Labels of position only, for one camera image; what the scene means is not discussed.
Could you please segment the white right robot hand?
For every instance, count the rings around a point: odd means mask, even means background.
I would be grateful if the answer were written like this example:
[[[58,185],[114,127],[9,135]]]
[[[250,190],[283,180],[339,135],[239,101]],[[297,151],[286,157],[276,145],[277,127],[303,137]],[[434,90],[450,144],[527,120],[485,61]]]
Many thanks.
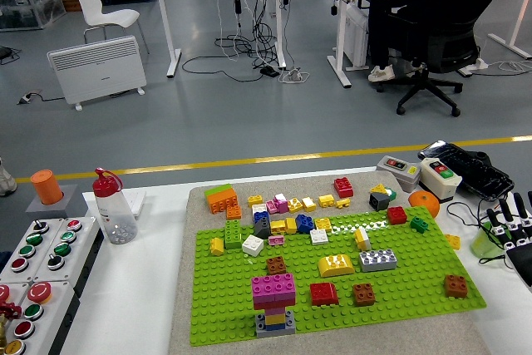
[[[494,210],[488,209],[491,233],[499,240],[506,258],[528,290],[531,290],[531,217],[519,193],[514,193],[519,218],[514,220],[506,200],[500,199],[500,209],[505,223],[497,219]]]

